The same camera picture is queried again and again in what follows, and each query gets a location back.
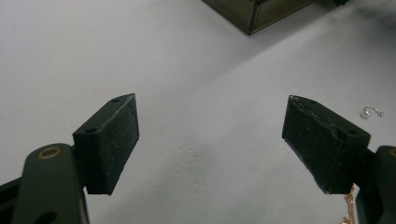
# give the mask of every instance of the dark green box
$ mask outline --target dark green box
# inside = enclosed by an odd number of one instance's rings
[[[222,16],[252,35],[315,0],[204,0]]]

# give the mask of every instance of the small metal clip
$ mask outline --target small metal clip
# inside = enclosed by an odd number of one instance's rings
[[[370,118],[371,112],[370,112],[369,109],[374,110],[374,111],[376,112],[376,114],[377,114],[380,118],[384,117],[384,112],[380,112],[379,110],[377,110],[377,109],[375,109],[375,108],[373,108],[373,107],[366,106],[366,107],[364,107],[363,111],[361,112],[361,117],[362,117],[362,118],[364,118],[364,119]]]

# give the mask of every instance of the brass screw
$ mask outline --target brass screw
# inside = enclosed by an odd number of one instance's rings
[[[389,151],[390,155],[396,157],[396,148],[393,148]]]
[[[47,147],[38,153],[38,158],[40,160],[46,160],[56,157],[59,153],[61,153],[61,149],[59,147]]]

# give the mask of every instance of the black rubber pad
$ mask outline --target black rubber pad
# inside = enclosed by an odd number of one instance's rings
[[[328,194],[347,194],[352,169],[370,141],[370,134],[330,109],[290,96],[282,137]]]
[[[139,139],[134,94],[110,100],[74,133],[90,194],[110,195]]]

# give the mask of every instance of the white table surface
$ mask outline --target white table surface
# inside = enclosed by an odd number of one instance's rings
[[[342,222],[281,138],[290,94],[396,146],[394,1],[314,3],[253,36],[200,0],[0,0],[0,184],[134,92],[140,140],[92,224]],[[363,120],[376,106],[384,118]]]

